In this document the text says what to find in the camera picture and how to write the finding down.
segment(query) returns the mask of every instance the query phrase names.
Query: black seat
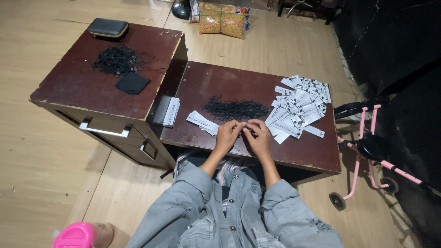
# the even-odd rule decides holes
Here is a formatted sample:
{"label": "black seat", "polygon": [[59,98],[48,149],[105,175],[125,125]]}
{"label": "black seat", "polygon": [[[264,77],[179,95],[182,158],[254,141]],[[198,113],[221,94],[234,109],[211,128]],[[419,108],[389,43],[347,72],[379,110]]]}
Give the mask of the black seat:
{"label": "black seat", "polygon": [[372,133],[364,134],[363,138],[358,140],[357,147],[362,156],[378,162],[386,160],[391,154],[389,142]]}

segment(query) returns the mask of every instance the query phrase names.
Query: drawer handle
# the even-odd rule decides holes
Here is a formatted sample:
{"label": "drawer handle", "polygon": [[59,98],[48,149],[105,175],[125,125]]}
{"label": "drawer handle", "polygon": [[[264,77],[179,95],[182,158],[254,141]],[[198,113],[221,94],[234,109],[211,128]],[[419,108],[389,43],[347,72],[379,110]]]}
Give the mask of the drawer handle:
{"label": "drawer handle", "polygon": [[130,131],[132,130],[132,125],[127,125],[122,133],[114,133],[114,132],[109,132],[109,131],[104,131],[104,130],[100,130],[100,129],[94,129],[94,128],[88,128],[87,126],[90,124],[90,122],[92,121],[92,118],[84,118],[83,122],[80,124],[79,128],[81,130],[86,130],[86,131],[90,131],[90,132],[97,132],[97,133],[102,133],[102,134],[108,134],[108,135],[113,135],[113,136],[119,136],[119,137],[124,137],[127,138],[129,136]]}
{"label": "drawer handle", "polygon": [[156,160],[156,155],[158,154],[158,151],[155,149],[155,153],[153,154],[153,156],[150,155],[148,152],[146,152],[145,147],[147,146],[147,143],[148,143],[148,142],[149,142],[149,141],[146,140],[146,141],[144,141],[144,143],[142,143],[141,151],[142,151],[145,155],[147,155],[149,158],[151,158],[153,161],[155,161],[155,160]]}

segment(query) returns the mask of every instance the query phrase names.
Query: wheel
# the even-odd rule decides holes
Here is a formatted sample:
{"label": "wheel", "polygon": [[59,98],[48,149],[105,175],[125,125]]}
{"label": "wheel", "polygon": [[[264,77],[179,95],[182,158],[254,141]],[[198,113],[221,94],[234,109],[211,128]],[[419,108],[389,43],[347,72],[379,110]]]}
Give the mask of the wheel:
{"label": "wheel", "polygon": [[381,184],[389,184],[388,187],[383,188],[388,194],[395,194],[398,192],[398,184],[390,177],[383,177],[380,179]]}
{"label": "wheel", "polygon": [[339,193],[332,192],[329,194],[329,199],[338,211],[342,211],[346,208],[346,201]]}

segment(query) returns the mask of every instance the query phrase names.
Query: pink walker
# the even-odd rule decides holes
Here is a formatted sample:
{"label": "pink walker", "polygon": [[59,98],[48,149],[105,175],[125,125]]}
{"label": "pink walker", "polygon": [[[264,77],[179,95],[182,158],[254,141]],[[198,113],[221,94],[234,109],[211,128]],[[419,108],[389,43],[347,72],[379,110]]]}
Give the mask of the pink walker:
{"label": "pink walker", "polygon": [[[352,186],[351,186],[351,192],[347,195],[342,197],[340,194],[332,192],[329,194],[329,199],[331,200],[334,207],[341,211],[346,208],[346,200],[349,199],[352,195],[354,195],[355,192],[355,186],[357,184],[357,176],[358,171],[360,167],[360,160],[362,158],[366,158],[369,163],[369,176],[370,181],[372,184],[372,187],[375,189],[384,189],[389,194],[397,193],[398,192],[398,184],[389,177],[383,177],[380,179],[381,185],[377,185],[375,183],[374,178],[374,165],[381,164],[383,167],[398,173],[405,178],[411,180],[412,182],[422,186],[424,189],[429,190],[430,192],[438,195],[441,197],[441,193],[438,192],[436,189],[434,189],[430,184],[419,180],[416,177],[413,177],[406,172],[398,169],[395,165],[387,162],[387,156],[389,154],[389,145],[386,140],[384,140],[382,137],[375,135],[375,123],[377,121],[377,110],[381,107],[380,104],[376,105],[369,105],[369,102],[365,101],[363,103],[361,102],[355,102],[355,103],[349,103],[342,105],[341,107],[335,108],[335,115],[336,120],[350,116],[352,114],[357,113],[358,110],[362,110],[361,112],[361,120],[360,120],[360,130],[359,130],[359,139],[358,141],[349,141],[344,140],[341,137],[338,137],[338,142],[346,147],[349,147],[357,152],[357,158],[355,161],[355,170],[354,170],[354,177],[352,180]],[[366,111],[372,110],[372,123],[370,126],[370,132],[364,133],[364,121],[365,121],[365,114]]]}

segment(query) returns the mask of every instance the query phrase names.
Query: wooden floor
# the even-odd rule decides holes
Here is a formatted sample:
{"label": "wooden floor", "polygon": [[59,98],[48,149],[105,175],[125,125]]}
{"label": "wooden floor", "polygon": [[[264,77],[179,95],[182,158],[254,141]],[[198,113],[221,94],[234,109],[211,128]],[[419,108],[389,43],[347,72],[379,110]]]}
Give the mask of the wooden floor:
{"label": "wooden floor", "polygon": [[[252,10],[239,40],[198,33],[153,0],[3,0],[0,2],[0,244],[49,247],[54,230],[75,221],[108,221],[111,247],[123,247],[150,204],[171,185],[160,169],[139,166],[28,102],[29,95],[96,17],[185,32],[190,60],[329,83],[334,105],[359,97],[343,71],[324,21]],[[338,124],[343,137],[356,126]],[[346,247],[413,247],[399,204],[369,188],[363,165],[354,197],[338,212],[332,191],[348,192],[355,156],[342,150],[343,173],[297,188]]]}

